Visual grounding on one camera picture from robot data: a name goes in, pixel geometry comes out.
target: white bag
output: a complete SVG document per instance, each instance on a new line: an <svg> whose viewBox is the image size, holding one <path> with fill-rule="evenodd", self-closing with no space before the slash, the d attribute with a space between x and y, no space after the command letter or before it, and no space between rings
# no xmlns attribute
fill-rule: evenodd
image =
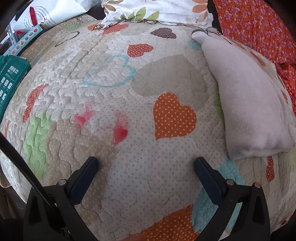
<svg viewBox="0 0 296 241"><path fill-rule="evenodd" d="M86 13L101 0L34 0L22 13L13 30L30 30L33 27L30 7L35 10L37 23L44 30L72 17Z"/></svg>

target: black rod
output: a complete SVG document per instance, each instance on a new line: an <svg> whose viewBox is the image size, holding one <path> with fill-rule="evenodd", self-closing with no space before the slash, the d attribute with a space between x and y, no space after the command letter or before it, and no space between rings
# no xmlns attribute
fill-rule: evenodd
<svg viewBox="0 0 296 241"><path fill-rule="evenodd" d="M37 193L43 198L43 200L53 209L56 210L57 207L50 197L45 192L41 183L38 181L37 177L31 171L25 160L17 152L17 150L9 143L8 140L0 132L0 149L3 153L11 160L11 162L20 170L24 177L29 181L32 187L37 191Z"/></svg>

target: metal bolt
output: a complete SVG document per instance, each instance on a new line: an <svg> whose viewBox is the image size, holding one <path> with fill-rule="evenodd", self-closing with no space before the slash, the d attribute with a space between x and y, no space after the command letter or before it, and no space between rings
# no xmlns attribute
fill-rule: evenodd
<svg viewBox="0 0 296 241"><path fill-rule="evenodd" d="M234 181L232 179L227 179L226 183L230 186L232 186L234 184Z"/></svg>
<svg viewBox="0 0 296 241"><path fill-rule="evenodd" d="M61 179L61 180L59 180L59 185L60 185L60 186L63 186L63 185L66 184L66 182L67 182L67 180L65 180L65 179Z"/></svg>
<svg viewBox="0 0 296 241"><path fill-rule="evenodd" d="M257 188L260 188L261 187L261 184L258 183L258 182L255 182L254 186L257 187Z"/></svg>

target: floral pillowcase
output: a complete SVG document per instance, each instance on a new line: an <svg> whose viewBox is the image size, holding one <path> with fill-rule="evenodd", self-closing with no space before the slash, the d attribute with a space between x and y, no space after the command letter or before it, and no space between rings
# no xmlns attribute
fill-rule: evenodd
<svg viewBox="0 0 296 241"><path fill-rule="evenodd" d="M106 17L101 24L105 26L120 20L145 20L207 28L213 21L207 10L207 0L103 0L102 7Z"/></svg>

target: white towel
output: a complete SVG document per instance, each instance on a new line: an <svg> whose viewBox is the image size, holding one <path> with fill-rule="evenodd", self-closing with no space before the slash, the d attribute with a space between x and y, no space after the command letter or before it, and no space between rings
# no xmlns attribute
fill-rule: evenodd
<svg viewBox="0 0 296 241"><path fill-rule="evenodd" d="M226 146L231 160L271 156L294 147L290 111L279 87L240 49L194 32L215 76L225 119Z"/></svg>

